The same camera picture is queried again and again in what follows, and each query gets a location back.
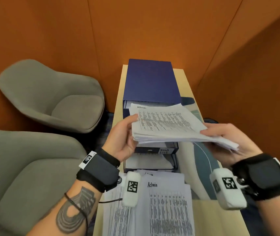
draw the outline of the chair backrest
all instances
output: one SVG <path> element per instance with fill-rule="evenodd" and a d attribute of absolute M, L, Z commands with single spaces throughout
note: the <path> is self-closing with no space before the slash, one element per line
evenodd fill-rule
<path fill-rule="evenodd" d="M 84 159 L 85 156 L 83 146 L 68 136 L 0 130 L 0 200 L 29 163 L 46 158 Z"/>
<path fill-rule="evenodd" d="M 64 78 L 57 73 L 36 60 L 21 60 L 0 74 L 0 90 L 18 110 L 31 108 L 50 115 L 64 95 Z"/>

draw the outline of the person's left hand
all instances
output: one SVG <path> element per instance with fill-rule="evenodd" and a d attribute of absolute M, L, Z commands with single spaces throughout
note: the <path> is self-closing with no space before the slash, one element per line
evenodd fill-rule
<path fill-rule="evenodd" d="M 118 122 L 110 131 L 107 140 L 102 147 L 104 151 L 120 162 L 128 159 L 134 153 L 138 142 L 134 141 L 131 132 L 131 123 L 136 122 L 138 114 L 126 117 Z"/>

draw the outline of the person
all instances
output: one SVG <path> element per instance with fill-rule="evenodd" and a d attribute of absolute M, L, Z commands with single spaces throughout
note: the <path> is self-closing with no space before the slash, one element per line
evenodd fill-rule
<path fill-rule="evenodd" d="M 134 152 L 137 142 L 131 134 L 131 123 L 137 121 L 138 116 L 132 115 L 118 122 L 110 131 L 102 147 L 104 151 L 123 162 Z M 239 151 L 229 152 L 219 146 L 207 144 L 213 156 L 221 162 L 223 167 L 230 167 L 235 163 L 262 153 L 261 149 L 243 132 L 232 124 L 207 124 L 208 129 L 201 131 L 206 136 L 223 136 L 239 144 Z M 86 181 L 75 180 L 67 191 L 68 197 L 87 215 L 88 222 L 94 215 L 102 193 Z M 280 196 L 258 201 L 258 208 L 274 236 L 280 236 Z M 86 232 L 84 215 L 63 197 L 27 234 L 27 236 L 62 236 L 71 234 L 81 236 Z"/>

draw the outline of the forearm tattoo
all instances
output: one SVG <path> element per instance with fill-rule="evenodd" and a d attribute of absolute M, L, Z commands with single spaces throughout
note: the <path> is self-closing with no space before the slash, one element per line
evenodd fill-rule
<path fill-rule="evenodd" d="M 94 192 L 84 187 L 81 188 L 79 194 L 71 198 L 88 216 L 95 204 Z M 74 216 L 68 216 L 67 211 L 69 207 L 74 207 L 69 201 L 66 201 L 60 208 L 56 216 L 56 225 L 64 234 L 71 234 L 78 230 L 78 228 L 85 222 L 85 217 L 81 212 Z"/>

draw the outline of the black cable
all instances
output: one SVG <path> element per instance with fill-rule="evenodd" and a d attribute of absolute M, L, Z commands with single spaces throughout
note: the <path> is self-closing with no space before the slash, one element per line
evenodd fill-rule
<path fill-rule="evenodd" d="M 99 204 L 111 203 L 111 202 L 121 201 L 121 200 L 122 200 L 122 198 L 114 199 L 114 200 L 110 200 L 110 201 L 102 201 L 102 202 L 99 202 Z"/>
<path fill-rule="evenodd" d="M 83 214 L 83 216 L 85 217 L 85 223 L 86 223 L 86 231 L 85 231 L 85 235 L 87 236 L 87 214 L 79 207 L 75 204 L 75 202 L 72 201 L 72 199 L 69 198 L 69 196 L 67 195 L 67 193 L 64 193 L 64 196 L 66 197 L 66 199 L 77 209 L 80 211 L 81 214 Z"/>

